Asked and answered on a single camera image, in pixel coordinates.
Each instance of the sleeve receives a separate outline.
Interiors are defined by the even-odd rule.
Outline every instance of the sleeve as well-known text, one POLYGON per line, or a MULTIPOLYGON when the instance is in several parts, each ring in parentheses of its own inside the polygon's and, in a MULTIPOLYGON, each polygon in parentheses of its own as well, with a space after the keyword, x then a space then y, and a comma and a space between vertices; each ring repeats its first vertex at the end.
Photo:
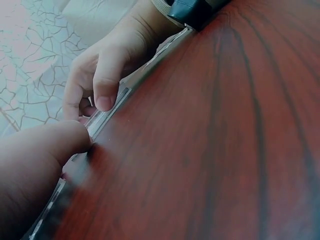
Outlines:
POLYGON ((168 17, 168 13, 170 12, 171 6, 168 5, 165 0, 151 0, 151 1, 152 1, 153 5, 155 6, 155 8, 158 9, 158 11, 160 13, 162 13, 162 15, 164 15, 167 19, 169 19, 171 22, 173 22, 174 24, 176 24, 180 28, 184 28, 185 27, 181 23, 179 23, 179 22, 173 20, 172 18, 168 17))

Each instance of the finger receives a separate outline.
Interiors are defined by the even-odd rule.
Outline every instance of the finger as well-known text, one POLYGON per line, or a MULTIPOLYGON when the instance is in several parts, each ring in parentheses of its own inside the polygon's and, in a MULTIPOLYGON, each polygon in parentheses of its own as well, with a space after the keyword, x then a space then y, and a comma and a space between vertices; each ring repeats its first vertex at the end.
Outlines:
POLYGON ((92 114, 95 113, 96 108, 91 106, 91 102, 88 98, 82 98, 79 104, 80 112, 82 113, 81 116, 91 117, 92 114))
POLYGON ((88 130, 78 121, 41 126, 34 131, 32 139, 62 167, 72 155, 87 152, 92 145, 88 130))
POLYGON ((54 124, 29 128, 5 139, 6 153, 17 158, 26 156, 30 164, 42 161, 37 155, 48 153, 61 167, 68 159, 78 153, 84 153, 91 147, 88 130, 78 121, 62 121, 54 124))
POLYGON ((48 202, 63 165, 90 146, 86 128, 77 121, 46 124, 1 140, 0 225, 6 226, 5 239, 21 238, 48 202))
POLYGON ((68 80, 66 82, 62 105, 65 120, 78 120, 79 103, 83 97, 83 94, 83 88, 79 86, 75 81, 68 80))
POLYGON ((127 59, 127 54, 119 49, 99 54, 93 77, 94 102, 98 110, 106 112, 114 106, 127 59))

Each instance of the wood grain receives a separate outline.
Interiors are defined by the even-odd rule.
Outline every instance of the wood grain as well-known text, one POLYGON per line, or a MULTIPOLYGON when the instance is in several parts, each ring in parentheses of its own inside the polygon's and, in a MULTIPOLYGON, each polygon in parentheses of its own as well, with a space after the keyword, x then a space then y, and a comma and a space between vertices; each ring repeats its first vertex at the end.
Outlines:
POLYGON ((223 8, 104 127, 54 239, 320 239, 319 23, 223 8))

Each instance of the floor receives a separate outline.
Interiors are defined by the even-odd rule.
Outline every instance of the floor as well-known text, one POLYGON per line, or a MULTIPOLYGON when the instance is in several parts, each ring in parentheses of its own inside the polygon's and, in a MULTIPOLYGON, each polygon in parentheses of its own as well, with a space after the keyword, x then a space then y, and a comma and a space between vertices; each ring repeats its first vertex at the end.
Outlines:
POLYGON ((72 60, 87 46, 51 1, 0 0, 0 137, 62 119, 72 60))

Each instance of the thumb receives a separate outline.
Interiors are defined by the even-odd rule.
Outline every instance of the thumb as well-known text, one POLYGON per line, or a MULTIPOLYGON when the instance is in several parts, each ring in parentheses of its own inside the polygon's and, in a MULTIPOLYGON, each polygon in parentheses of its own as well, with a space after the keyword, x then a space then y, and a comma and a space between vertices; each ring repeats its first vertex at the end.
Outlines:
POLYGON ((119 82, 128 55, 125 50, 111 49, 99 54, 93 77, 93 94, 98 110, 109 111, 115 104, 119 82))
POLYGON ((84 153, 91 147, 91 139, 86 127, 78 121, 61 121, 19 131, 1 141, 2 162, 11 159, 21 162, 27 159, 30 166, 36 166, 42 153, 47 153, 63 167, 68 159, 84 153))

